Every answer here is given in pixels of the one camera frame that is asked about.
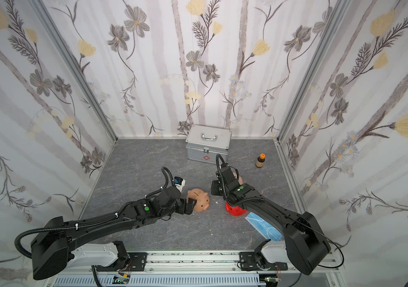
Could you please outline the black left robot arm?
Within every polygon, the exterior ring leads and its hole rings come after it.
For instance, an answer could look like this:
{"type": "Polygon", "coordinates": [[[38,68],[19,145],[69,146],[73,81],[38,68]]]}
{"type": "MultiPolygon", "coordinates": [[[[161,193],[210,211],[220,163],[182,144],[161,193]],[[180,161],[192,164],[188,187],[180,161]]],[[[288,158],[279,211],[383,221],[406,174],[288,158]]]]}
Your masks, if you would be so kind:
{"type": "Polygon", "coordinates": [[[142,199],[125,203],[115,212],[77,221],[64,221],[58,216],[43,228],[18,234],[15,248],[31,259],[33,278],[39,281],[65,270],[77,258],[73,252],[96,239],[154,224],[174,213],[192,214],[196,200],[181,196],[169,169],[162,167],[162,172],[164,186],[142,199]]]}

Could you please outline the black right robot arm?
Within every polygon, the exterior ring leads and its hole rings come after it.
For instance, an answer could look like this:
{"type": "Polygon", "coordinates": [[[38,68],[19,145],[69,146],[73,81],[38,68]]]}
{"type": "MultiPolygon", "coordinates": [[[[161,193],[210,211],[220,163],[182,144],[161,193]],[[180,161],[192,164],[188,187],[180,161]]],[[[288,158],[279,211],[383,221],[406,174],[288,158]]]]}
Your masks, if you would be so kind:
{"type": "Polygon", "coordinates": [[[337,269],[344,265],[341,248],[323,231],[317,219],[309,212],[299,214],[285,209],[265,198],[253,186],[239,182],[239,171],[216,155],[217,179],[212,182],[211,194],[222,196],[232,211],[237,208],[251,212],[269,223],[282,234],[288,260],[304,275],[310,275],[316,267],[325,267],[321,262],[331,252],[330,245],[337,247],[341,263],[329,266],[337,269]]]}

